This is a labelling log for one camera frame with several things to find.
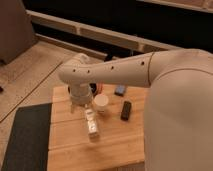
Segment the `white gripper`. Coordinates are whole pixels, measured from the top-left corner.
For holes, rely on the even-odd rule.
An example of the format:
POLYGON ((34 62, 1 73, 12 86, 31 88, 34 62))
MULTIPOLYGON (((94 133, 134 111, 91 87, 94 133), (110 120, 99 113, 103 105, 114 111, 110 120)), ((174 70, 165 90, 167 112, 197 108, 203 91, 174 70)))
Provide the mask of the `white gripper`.
POLYGON ((95 139, 99 136, 96 112, 90 106, 86 105, 84 114, 87 123, 88 136, 90 139, 95 139))

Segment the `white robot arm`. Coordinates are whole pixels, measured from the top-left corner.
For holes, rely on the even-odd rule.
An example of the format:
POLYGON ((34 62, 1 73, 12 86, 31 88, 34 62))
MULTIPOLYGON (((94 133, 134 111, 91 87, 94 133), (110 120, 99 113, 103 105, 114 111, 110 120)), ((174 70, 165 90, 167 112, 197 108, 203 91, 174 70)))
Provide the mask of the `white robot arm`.
POLYGON ((200 49, 151 52, 90 64, 78 54, 59 78, 83 100, 86 83, 149 89, 144 106, 146 171, 213 171, 213 53, 200 49))

